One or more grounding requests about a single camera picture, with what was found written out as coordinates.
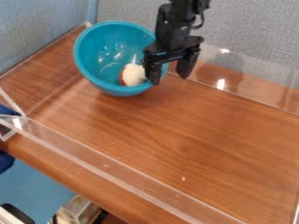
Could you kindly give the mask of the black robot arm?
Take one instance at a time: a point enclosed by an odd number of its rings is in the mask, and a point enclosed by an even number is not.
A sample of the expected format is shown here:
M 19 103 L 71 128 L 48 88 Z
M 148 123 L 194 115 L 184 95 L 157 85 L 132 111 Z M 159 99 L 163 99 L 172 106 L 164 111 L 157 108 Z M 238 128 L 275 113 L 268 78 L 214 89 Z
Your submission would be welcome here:
M 204 24 L 204 11 L 211 0 L 170 0 L 159 7 L 155 23 L 155 41 L 144 48 L 145 78 L 153 85 L 160 83 L 163 64 L 175 61 L 176 73 L 186 79 L 200 55 L 203 36 L 191 31 Z

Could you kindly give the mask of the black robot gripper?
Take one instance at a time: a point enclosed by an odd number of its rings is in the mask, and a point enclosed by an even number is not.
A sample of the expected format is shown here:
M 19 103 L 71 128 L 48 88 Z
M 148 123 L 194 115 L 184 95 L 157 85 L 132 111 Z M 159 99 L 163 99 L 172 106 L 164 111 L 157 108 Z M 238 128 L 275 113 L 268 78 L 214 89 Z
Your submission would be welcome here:
M 192 36 L 204 24 L 203 5 L 161 5 L 155 23 L 155 42 L 144 49 L 145 78 L 160 83 L 163 64 L 176 61 L 176 73 L 183 79 L 191 75 L 199 55 L 202 36 Z

